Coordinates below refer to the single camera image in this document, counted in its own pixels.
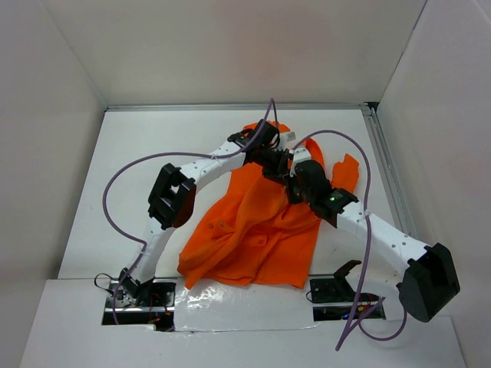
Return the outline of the orange jacket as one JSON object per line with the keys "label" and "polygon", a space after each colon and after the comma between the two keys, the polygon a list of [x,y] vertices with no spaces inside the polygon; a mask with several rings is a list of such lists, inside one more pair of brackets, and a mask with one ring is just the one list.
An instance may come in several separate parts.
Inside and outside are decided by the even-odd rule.
{"label": "orange jacket", "polygon": [[226,194],[196,226],[177,270],[188,289],[202,279],[303,288],[320,224],[307,204],[289,204],[285,187],[248,163],[232,171]]}

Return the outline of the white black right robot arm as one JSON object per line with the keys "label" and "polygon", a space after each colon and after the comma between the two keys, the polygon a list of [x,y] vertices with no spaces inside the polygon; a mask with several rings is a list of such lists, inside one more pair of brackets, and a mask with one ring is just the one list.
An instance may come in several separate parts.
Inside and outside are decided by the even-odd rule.
{"label": "white black right robot arm", "polygon": [[404,234],[359,202],[345,189],[335,189],[322,165],[313,159],[292,165],[292,193],[333,227],[371,247],[394,268],[399,301],[410,316],[427,323],[460,292],[453,256],[440,243],[431,246]]}

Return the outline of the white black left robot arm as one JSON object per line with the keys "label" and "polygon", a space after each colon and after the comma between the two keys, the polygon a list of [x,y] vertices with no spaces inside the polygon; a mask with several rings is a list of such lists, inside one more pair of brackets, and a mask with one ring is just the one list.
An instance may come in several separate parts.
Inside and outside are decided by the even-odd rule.
{"label": "white black left robot arm", "polygon": [[144,305],[151,297],[157,263],[174,231],[192,216],[197,193],[220,176],[248,163],[286,169],[287,143],[293,132],[280,132],[270,123],[231,135],[218,149],[183,166],[163,166],[148,198],[149,222],[136,260],[120,273],[124,297]]}

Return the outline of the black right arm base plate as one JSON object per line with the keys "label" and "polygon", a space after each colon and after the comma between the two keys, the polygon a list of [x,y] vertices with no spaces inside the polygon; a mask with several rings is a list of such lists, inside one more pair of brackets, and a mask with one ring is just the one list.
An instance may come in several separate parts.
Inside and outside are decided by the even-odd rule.
{"label": "black right arm base plate", "polygon": [[[356,292],[345,277],[311,278],[309,286],[310,290],[305,296],[312,303],[315,322],[347,320],[349,318]],[[379,297],[376,294],[361,293],[354,319],[358,319],[361,312],[366,311],[378,301]],[[379,307],[369,318],[385,319],[383,307]]]}

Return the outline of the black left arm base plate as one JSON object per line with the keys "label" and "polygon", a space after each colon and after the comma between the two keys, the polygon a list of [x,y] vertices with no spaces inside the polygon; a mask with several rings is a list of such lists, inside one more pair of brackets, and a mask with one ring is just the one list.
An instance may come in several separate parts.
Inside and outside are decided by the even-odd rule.
{"label": "black left arm base plate", "polygon": [[113,304],[112,292],[116,285],[116,281],[110,281],[108,286],[97,286],[106,292],[103,325],[150,325],[160,332],[174,330],[176,280],[156,279],[149,295],[139,302],[120,288]]}

